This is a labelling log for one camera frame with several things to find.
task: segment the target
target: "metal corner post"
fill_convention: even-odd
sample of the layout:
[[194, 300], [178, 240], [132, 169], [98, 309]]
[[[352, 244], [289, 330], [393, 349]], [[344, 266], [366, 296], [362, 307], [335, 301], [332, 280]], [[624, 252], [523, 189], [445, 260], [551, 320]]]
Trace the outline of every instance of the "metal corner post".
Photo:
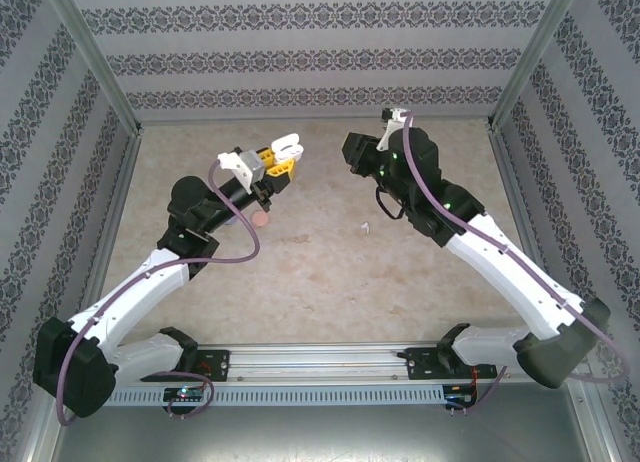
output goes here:
[[496, 108], [491, 114], [490, 120], [494, 128], [500, 128], [509, 117], [511, 109], [515, 105], [529, 76], [538, 64], [544, 50], [553, 38], [553, 33], [562, 21], [564, 14], [573, 0], [550, 0], [547, 9], [538, 27], [527, 44], [522, 57], [516, 65], [509, 82], [504, 88]]
[[100, 50], [87, 22], [74, 0], [50, 0], [62, 19], [76, 46], [82, 53], [87, 65], [96, 76], [109, 102], [115, 109], [127, 133], [132, 134], [140, 127], [127, 96], [118, 84], [106, 57]]

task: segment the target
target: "small round object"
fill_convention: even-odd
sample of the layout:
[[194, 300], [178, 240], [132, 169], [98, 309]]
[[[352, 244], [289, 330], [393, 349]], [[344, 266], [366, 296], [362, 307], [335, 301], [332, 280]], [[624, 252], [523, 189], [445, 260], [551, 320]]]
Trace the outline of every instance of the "small round object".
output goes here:
[[256, 229], [261, 229], [268, 223], [269, 214], [267, 214], [264, 210], [256, 210], [253, 214], [251, 214], [251, 224], [253, 224]]

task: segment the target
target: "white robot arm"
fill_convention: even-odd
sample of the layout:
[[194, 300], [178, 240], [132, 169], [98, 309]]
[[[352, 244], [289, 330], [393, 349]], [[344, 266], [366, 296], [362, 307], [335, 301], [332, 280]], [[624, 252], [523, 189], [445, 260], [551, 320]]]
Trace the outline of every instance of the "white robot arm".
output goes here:
[[[609, 309], [598, 299], [582, 300], [523, 254], [478, 200], [466, 189], [442, 178], [437, 145], [423, 130], [409, 125], [409, 147], [418, 173], [444, 211], [462, 220], [469, 230], [437, 210], [409, 168], [402, 133], [405, 115], [404, 109], [385, 109], [382, 120], [386, 132], [380, 139], [348, 134], [342, 152], [351, 172], [372, 177], [378, 185], [376, 200], [387, 215], [394, 220], [406, 215], [418, 232], [474, 267], [518, 311], [526, 324], [504, 329], [458, 324], [438, 343], [440, 363], [451, 373], [463, 366], [519, 365], [540, 384], [559, 387], [597, 340], [574, 314], [602, 330], [606, 327]], [[398, 216], [392, 216], [384, 207], [380, 193], [388, 193], [400, 205]], [[498, 241], [501, 248], [472, 231]], [[522, 265], [510, 255], [516, 255]], [[552, 298], [536, 278], [551, 287], [557, 298]]]
[[[293, 179], [302, 152], [298, 135], [290, 134], [257, 152], [236, 148], [220, 154], [220, 166], [234, 174], [220, 191], [239, 210], [253, 202], [269, 210], [270, 198]], [[98, 410], [116, 384], [131, 383], [158, 372], [194, 369], [198, 344], [173, 327], [162, 329], [147, 340], [120, 345], [158, 302], [203, 269], [206, 262], [189, 263], [186, 259], [210, 258], [219, 244], [209, 234], [233, 217], [231, 209], [193, 176], [176, 182], [168, 211], [167, 231], [157, 249], [135, 272], [68, 322], [53, 317], [38, 333], [34, 382], [55, 396], [64, 357], [74, 339], [88, 328], [73, 352], [64, 386], [64, 404], [80, 417]], [[181, 259], [185, 263], [170, 265]], [[170, 266], [151, 270], [161, 264]], [[129, 287], [140, 274], [145, 277]], [[111, 301], [125, 285], [126, 292]], [[105, 312], [101, 309], [107, 303], [111, 305]]]

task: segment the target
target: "patterned wallpaper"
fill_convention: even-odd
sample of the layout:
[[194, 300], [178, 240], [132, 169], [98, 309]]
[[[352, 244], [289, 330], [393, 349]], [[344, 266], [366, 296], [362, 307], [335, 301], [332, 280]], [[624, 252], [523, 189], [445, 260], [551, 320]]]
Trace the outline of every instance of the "patterned wallpaper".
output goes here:
[[75, 0], [139, 119], [487, 116], [549, 0]]
[[77, 310], [129, 134], [49, 0], [0, 3], [0, 462], [33, 395], [38, 330]]
[[[640, 460], [639, 0], [574, 0], [502, 128], [547, 270], [612, 309], [631, 357], [601, 386], [622, 460]], [[616, 374], [604, 346], [590, 356]]]

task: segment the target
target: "black bracket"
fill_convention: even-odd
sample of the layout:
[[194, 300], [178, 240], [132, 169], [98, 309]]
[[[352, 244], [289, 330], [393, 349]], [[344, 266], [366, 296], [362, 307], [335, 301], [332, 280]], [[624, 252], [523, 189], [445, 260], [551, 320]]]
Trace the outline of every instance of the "black bracket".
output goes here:
[[[404, 352], [399, 352], [397, 356], [407, 361], [409, 380], [451, 380], [473, 377], [472, 367], [464, 364], [459, 365], [455, 373], [450, 372], [440, 363], [439, 352], [437, 347], [409, 347]], [[498, 376], [495, 365], [478, 365], [476, 370], [478, 380], [491, 380]]]
[[[195, 364], [189, 372], [207, 377], [212, 382], [226, 382], [229, 374], [229, 361], [231, 352], [228, 350], [198, 349]], [[143, 382], [185, 382], [193, 385], [195, 379], [177, 376], [149, 376], [142, 379]]]

